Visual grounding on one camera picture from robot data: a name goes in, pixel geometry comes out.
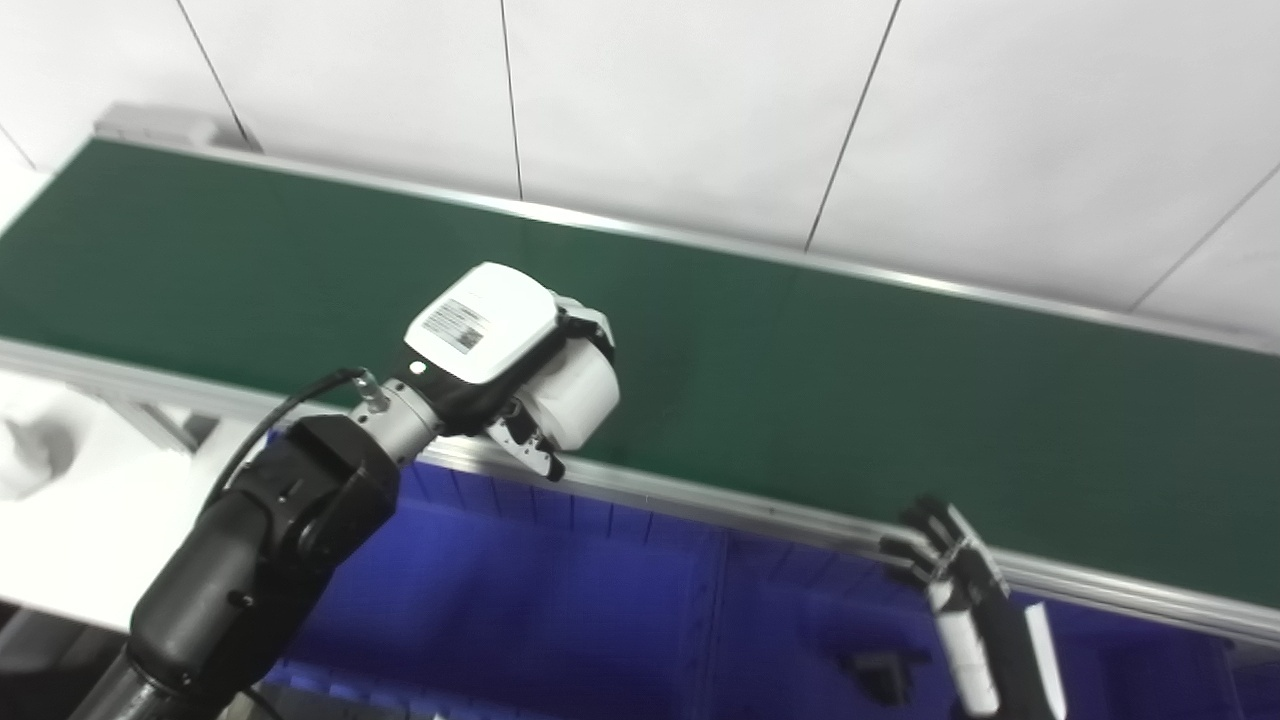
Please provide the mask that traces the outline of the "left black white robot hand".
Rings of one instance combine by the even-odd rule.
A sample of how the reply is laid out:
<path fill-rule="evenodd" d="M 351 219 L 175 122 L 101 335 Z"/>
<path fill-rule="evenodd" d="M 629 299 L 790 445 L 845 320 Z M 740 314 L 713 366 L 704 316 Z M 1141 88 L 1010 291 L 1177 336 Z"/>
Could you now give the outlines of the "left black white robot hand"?
<path fill-rule="evenodd" d="M 398 382 L 443 437 L 485 436 L 558 482 L 620 402 L 608 318 L 530 275 L 483 263 L 428 305 L 404 333 Z"/>

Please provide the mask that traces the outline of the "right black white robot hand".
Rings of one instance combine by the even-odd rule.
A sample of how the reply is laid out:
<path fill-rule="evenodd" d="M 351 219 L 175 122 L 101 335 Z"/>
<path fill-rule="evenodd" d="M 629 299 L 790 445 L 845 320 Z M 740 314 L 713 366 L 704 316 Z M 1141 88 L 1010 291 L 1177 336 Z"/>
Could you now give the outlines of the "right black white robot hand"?
<path fill-rule="evenodd" d="M 923 495 L 901 521 L 923 542 L 884 536 L 884 573 L 919 591 L 957 698 L 954 719 L 1065 719 L 1062 685 L 1044 603 L 1019 603 L 989 548 L 951 503 Z"/>

